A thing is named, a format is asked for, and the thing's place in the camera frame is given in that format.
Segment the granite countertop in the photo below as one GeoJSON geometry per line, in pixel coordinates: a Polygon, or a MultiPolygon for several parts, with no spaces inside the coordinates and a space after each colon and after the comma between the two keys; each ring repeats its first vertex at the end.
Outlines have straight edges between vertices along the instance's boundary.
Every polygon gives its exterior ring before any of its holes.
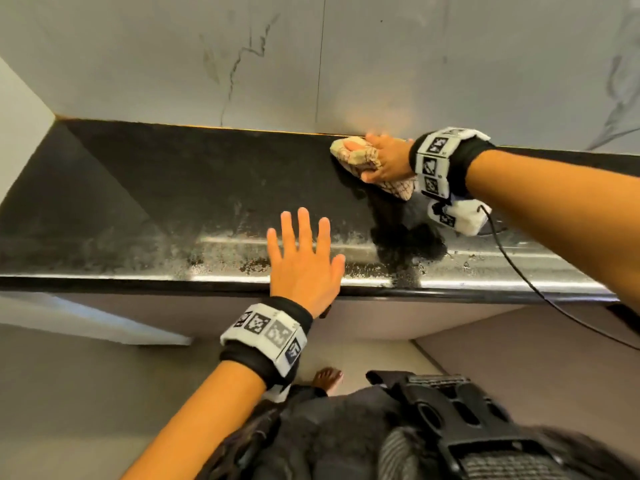
{"type": "MultiPolygon", "coordinates": [[[[420,195],[404,203],[361,183],[331,157],[334,138],[57,121],[0,205],[0,289],[266,293],[266,230],[304,206],[316,225],[331,219],[332,247],[347,257],[342,295],[538,300],[490,233],[457,235],[428,219],[420,195]]],[[[545,156],[640,175],[633,156],[545,156]]],[[[495,217],[505,249],[540,290],[615,300],[495,217]]]]}

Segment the patterned cloth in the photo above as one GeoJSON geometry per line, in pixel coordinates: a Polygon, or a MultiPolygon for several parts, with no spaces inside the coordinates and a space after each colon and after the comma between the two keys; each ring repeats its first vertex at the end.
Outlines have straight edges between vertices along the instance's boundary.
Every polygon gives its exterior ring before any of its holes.
{"type": "MultiPolygon", "coordinates": [[[[359,136],[337,139],[331,145],[331,153],[354,177],[359,178],[364,170],[377,170],[380,168],[378,150],[359,136]],[[353,152],[349,151],[344,146],[346,141],[353,141],[354,143],[364,146],[364,148],[353,152]]],[[[395,197],[402,200],[409,200],[415,186],[415,177],[398,182],[381,182],[376,185],[395,197]]]]}

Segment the wristband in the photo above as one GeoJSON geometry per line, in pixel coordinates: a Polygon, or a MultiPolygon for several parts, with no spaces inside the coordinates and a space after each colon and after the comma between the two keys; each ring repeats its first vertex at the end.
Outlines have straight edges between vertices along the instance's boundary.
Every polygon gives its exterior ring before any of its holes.
{"type": "Polygon", "coordinates": [[[471,162],[495,148],[484,133],[466,128],[444,128],[427,133],[411,147],[409,163],[417,185],[427,197],[451,203],[451,195],[469,198],[465,179],[471,162]]]}
{"type": "Polygon", "coordinates": [[[247,308],[220,336],[220,343],[225,347],[220,360],[243,363],[260,375],[270,388],[276,378],[264,359],[273,366],[279,377],[287,377],[307,345],[307,336],[303,326],[289,314],[258,303],[247,308]]]}

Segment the finger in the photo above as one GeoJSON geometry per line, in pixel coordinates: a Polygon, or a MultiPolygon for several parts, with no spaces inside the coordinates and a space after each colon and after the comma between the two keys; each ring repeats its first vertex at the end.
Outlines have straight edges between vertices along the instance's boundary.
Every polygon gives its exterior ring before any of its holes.
{"type": "Polygon", "coordinates": [[[275,266],[282,261],[282,254],[278,245],[278,233],[273,227],[267,231],[267,252],[269,253],[271,266],[275,266]]]}
{"type": "Polygon", "coordinates": [[[316,244],[316,255],[324,259],[329,259],[331,253],[331,223],[329,219],[323,217],[318,222],[318,241],[316,244]]]}
{"type": "Polygon", "coordinates": [[[298,209],[298,248],[300,251],[313,251],[309,211],[304,207],[298,209]]]}
{"type": "Polygon", "coordinates": [[[364,170],[360,175],[360,179],[366,184],[377,184],[385,181],[381,169],[375,171],[364,170]]]}
{"type": "Polygon", "coordinates": [[[296,234],[293,232],[291,224],[291,212],[283,212],[280,215],[280,224],[282,225],[282,247],[284,248],[284,257],[296,253],[296,234]]]}
{"type": "Polygon", "coordinates": [[[364,136],[364,139],[367,140],[369,143],[371,143],[373,146],[375,146],[377,149],[380,149],[380,145],[381,145],[380,136],[376,136],[373,133],[367,133],[364,136]]]}
{"type": "Polygon", "coordinates": [[[345,141],[344,147],[350,152],[355,152],[356,150],[361,150],[364,148],[363,145],[358,144],[355,141],[345,141]]]}
{"type": "Polygon", "coordinates": [[[338,289],[340,289],[340,282],[344,276],[345,260],[344,254],[338,254],[338,256],[331,261],[331,281],[338,289]]]}

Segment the white marble tile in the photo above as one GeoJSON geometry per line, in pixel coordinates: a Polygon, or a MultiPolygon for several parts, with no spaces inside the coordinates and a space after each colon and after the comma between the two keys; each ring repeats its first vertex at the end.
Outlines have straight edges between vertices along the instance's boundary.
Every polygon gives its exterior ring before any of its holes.
{"type": "Polygon", "coordinates": [[[312,130],[323,2],[4,0],[0,54],[59,114],[312,130]]]}
{"type": "MultiPolygon", "coordinates": [[[[317,129],[461,125],[499,144],[583,150],[620,100],[614,132],[640,127],[638,38],[634,0],[326,0],[317,129]]],[[[640,153],[640,135],[601,150],[640,153]]]]}

